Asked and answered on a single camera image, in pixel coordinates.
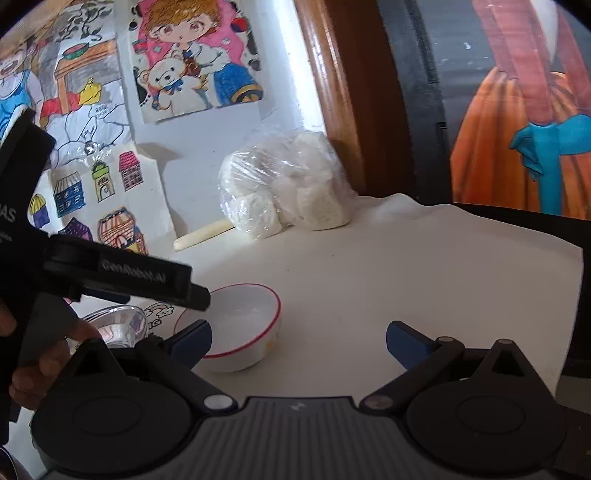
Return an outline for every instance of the blue tank top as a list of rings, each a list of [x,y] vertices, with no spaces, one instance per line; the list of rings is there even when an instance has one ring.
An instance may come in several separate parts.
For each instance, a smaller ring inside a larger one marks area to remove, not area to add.
[[[25,70],[18,87],[12,95],[4,100],[0,100],[0,139],[4,136],[12,114],[19,105],[27,105],[29,108],[33,106],[31,96],[27,92],[27,80],[29,78],[30,70]]]

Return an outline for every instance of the transparent plastic bag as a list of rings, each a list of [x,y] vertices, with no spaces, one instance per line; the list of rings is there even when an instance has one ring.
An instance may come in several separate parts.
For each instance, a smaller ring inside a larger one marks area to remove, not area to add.
[[[355,193],[332,145],[303,129],[266,133],[227,156],[220,169],[224,215],[251,237],[289,225],[326,230],[350,220]]]

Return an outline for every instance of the clear container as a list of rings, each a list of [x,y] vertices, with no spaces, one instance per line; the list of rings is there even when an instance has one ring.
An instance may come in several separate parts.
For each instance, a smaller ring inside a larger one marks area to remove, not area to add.
[[[93,325],[109,348],[133,347],[145,337],[147,331],[144,311],[133,305],[117,305],[97,310],[82,320]],[[79,342],[68,340],[70,352],[78,348]]]

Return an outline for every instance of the orange dress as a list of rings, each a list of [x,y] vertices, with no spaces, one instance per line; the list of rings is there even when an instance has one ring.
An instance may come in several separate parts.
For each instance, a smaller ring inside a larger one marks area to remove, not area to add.
[[[468,107],[450,159],[453,199],[539,211],[538,187],[510,150],[528,123],[562,123],[591,114],[591,83],[574,35],[558,13],[559,56],[566,74],[550,71],[544,34],[529,0],[473,0],[496,66]],[[591,153],[560,158],[563,215],[591,219]]]

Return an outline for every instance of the blue bow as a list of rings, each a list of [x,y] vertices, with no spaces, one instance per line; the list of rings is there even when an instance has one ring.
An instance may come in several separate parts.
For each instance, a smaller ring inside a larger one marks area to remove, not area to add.
[[[164,90],[166,90],[167,92],[170,92],[170,94],[172,95],[174,92],[180,92],[182,85],[183,85],[183,81],[181,79],[178,79],[172,85],[168,85],[167,87],[164,87]]]

